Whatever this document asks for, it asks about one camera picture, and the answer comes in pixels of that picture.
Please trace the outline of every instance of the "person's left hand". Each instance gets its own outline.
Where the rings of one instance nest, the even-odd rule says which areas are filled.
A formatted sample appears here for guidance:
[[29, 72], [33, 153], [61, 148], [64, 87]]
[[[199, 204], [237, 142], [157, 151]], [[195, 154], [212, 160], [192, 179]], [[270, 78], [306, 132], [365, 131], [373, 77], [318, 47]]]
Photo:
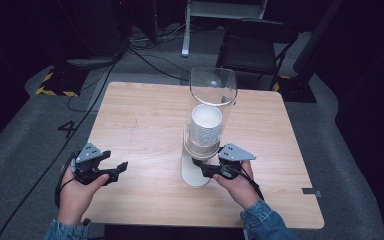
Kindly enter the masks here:
[[[74, 175], [68, 167], [61, 186], [73, 178]], [[57, 221], [70, 226], [80, 226], [82, 216], [92, 202], [93, 195], [107, 182], [108, 178], [109, 175], [104, 174], [89, 185], [83, 185], [77, 180], [65, 185], [61, 191]]]

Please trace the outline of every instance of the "human hand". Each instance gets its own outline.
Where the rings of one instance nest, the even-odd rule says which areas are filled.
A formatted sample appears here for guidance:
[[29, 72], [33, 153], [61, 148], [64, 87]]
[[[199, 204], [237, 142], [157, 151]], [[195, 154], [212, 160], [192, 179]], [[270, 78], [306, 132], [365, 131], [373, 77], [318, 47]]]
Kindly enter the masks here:
[[[251, 179], [254, 179], [251, 162], [242, 161], [241, 165], [243, 168], [241, 171], [245, 173], [245, 170]], [[235, 202], [241, 205], [244, 209], [251, 207], [258, 200], [258, 195], [254, 188], [251, 186], [248, 180], [246, 180], [241, 175], [238, 175], [233, 180], [228, 180], [218, 174], [214, 174], [213, 178], [220, 186], [226, 188], [233, 200], [235, 200]]]
[[[73, 178], [73, 172], [68, 167], [61, 186]], [[108, 178], [109, 175], [104, 174], [88, 185], [83, 185], [77, 180], [66, 184], [61, 190], [57, 221], [70, 226], [80, 226], [82, 216], [92, 202], [93, 195], [107, 182]]]

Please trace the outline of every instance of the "sleeve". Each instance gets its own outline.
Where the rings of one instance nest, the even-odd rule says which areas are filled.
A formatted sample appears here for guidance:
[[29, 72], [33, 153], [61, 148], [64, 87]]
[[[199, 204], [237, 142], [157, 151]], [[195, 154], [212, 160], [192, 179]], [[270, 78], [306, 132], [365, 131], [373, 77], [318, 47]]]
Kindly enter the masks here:
[[52, 220], [45, 240], [87, 240], [89, 223], [86, 226], [73, 227], [62, 224], [56, 219]]
[[262, 199], [241, 212], [241, 219], [249, 239], [298, 239]]

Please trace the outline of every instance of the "gray carpet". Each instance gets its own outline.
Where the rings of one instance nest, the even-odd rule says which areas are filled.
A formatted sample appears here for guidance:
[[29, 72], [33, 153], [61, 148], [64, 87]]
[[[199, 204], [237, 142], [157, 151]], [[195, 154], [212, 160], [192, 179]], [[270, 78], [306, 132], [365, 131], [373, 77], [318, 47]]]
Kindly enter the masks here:
[[[165, 73], [187, 79], [188, 73], [182, 69], [215, 66], [222, 34], [220, 30], [194, 33], [188, 58], [181, 57], [181, 38], [137, 52]], [[309, 33], [301, 34], [287, 55], [280, 75], [296, 75], [292, 65], [309, 37]], [[63, 147], [66, 132], [57, 129], [70, 121], [75, 122], [76, 126], [82, 124], [11, 220], [1, 239], [43, 238], [57, 213], [53, 190], [61, 166], [72, 151], [86, 143], [96, 118], [96, 114], [92, 113], [82, 122], [85, 112], [104, 85], [108, 70], [90, 71], [83, 86], [85, 90], [79, 97], [70, 99], [35, 95], [34, 92], [51, 67], [29, 79], [26, 91], [30, 99], [0, 134], [0, 229]], [[257, 82], [255, 77], [238, 74], [238, 81], [244, 87], [265, 90], [268, 82]], [[138, 56], [128, 52], [111, 72], [107, 82], [110, 81], [186, 83], [157, 72]], [[310, 179], [321, 194], [318, 201], [326, 224], [320, 230], [293, 231], [301, 239], [384, 239], [376, 199], [335, 126], [336, 98], [317, 76], [313, 76], [310, 86], [318, 101], [316, 104], [287, 102], [285, 105]], [[103, 236], [103, 225], [92, 224], [90, 233], [90, 237]]]

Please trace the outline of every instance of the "chair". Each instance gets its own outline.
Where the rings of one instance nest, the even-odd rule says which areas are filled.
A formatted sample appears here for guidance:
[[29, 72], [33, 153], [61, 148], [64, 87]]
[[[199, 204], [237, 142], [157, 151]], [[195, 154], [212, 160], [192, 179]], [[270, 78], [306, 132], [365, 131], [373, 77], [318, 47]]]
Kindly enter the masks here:
[[226, 29], [216, 67], [261, 74], [260, 77], [272, 75], [272, 90], [286, 52], [298, 35], [298, 30], [285, 22], [235, 20]]

